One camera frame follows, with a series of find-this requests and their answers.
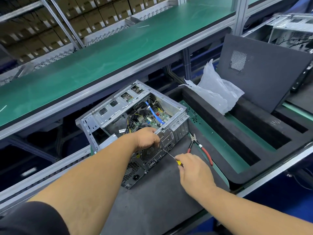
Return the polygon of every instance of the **white metal case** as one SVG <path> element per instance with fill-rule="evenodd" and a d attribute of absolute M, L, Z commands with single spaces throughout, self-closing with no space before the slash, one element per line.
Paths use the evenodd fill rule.
<path fill-rule="evenodd" d="M 123 177 L 122 186 L 130 189 L 163 156 L 188 133 L 186 107 L 160 92 L 135 81 L 104 100 L 76 120 L 90 142 L 94 153 L 125 133 L 149 126 L 156 128 L 160 147 L 151 146 L 134 153 Z"/>

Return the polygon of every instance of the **blue cable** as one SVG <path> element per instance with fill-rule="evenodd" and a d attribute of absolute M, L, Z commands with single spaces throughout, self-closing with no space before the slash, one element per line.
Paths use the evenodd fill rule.
<path fill-rule="evenodd" d="M 154 111 L 153 111 L 153 109 L 150 107 L 149 103 L 146 102 L 146 104 L 147 104 L 147 106 L 148 106 L 147 109 L 150 109 L 151 113 L 154 115 L 154 117 L 157 119 L 157 121 L 160 122 L 161 124 L 165 124 L 165 122 L 163 122 L 163 121 L 154 113 Z"/>

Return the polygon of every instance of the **metal computer chassis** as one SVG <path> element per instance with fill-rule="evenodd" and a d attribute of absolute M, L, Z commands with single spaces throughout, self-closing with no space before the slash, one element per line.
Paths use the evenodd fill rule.
<path fill-rule="evenodd" d="M 125 93 L 132 98 L 124 99 L 122 95 Z M 117 139 L 116 135 L 109 131 L 121 130 L 118 127 L 125 124 L 128 117 L 126 112 L 145 101 L 149 95 L 152 95 L 172 117 L 155 132 L 161 139 L 159 148 L 151 146 L 132 155 L 122 180 L 122 186 L 128 189 L 161 160 L 165 154 L 161 148 L 171 150 L 188 133 L 189 116 L 186 107 L 144 83 L 135 81 L 76 120 L 76 125 L 84 131 L 93 152 L 97 153 Z M 104 142 L 97 142 L 93 136 L 96 130 L 99 132 L 99 129 L 110 136 Z"/>

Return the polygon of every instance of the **black shirt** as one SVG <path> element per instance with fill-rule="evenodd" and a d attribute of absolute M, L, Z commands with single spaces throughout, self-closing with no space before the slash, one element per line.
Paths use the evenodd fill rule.
<path fill-rule="evenodd" d="M 0 219 L 0 235 L 69 235 L 60 214 L 43 202 L 26 202 Z"/>

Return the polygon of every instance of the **person's left hand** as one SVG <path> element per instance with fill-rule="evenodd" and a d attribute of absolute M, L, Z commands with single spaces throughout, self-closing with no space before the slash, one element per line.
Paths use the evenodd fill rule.
<path fill-rule="evenodd" d="M 142 150 L 150 147 L 154 144 L 154 146 L 158 147 L 160 144 L 160 138 L 158 135 L 156 135 L 154 132 L 156 131 L 155 128 L 152 127 L 146 127 L 142 128 L 134 133 L 133 136 L 135 136 L 137 144 L 136 150 Z"/>

